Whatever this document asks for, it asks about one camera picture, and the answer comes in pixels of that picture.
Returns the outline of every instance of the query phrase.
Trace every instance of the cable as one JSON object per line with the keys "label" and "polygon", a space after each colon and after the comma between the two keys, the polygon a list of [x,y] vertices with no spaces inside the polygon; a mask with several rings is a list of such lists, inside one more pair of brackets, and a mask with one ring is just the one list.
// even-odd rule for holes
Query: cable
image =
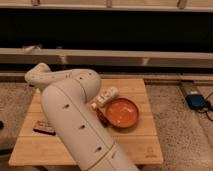
{"label": "cable", "polygon": [[211,122],[213,122],[213,119],[209,116],[209,113],[206,111],[205,112],[206,113],[206,117],[211,121]]}
{"label": "cable", "polygon": [[213,91],[205,98],[205,102],[206,102],[206,107],[201,109],[201,110],[196,110],[196,112],[201,113],[201,114],[206,114],[206,117],[208,118],[208,120],[210,120],[211,122],[213,122],[213,118],[211,118],[209,116],[209,111],[213,111],[213,106],[211,105],[211,102],[208,100],[209,97],[211,97],[213,95]]}
{"label": "cable", "polygon": [[212,94],[213,94],[213,91],[212,91],[205,99],[208,100],[208,98],[209,98],[210,96],[212,96]]}

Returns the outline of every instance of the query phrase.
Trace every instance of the white object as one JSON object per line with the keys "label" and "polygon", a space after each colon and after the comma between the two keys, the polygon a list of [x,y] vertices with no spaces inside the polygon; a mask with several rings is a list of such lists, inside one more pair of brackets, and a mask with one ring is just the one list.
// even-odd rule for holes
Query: white object
{"label": "white object", "polygon": [[43,112],[81,170],[139,171],[85,105],[100,89],[101,79],[95,71],[54,73],[46,64],[39,64],[25,78],[43,90]]}
{"label": "white object", "polygon": [[116,87],[110,87],[95,99],[95,103],[98,107],[104,107],[108,102],[115,99],[118,96],[118,89]]}

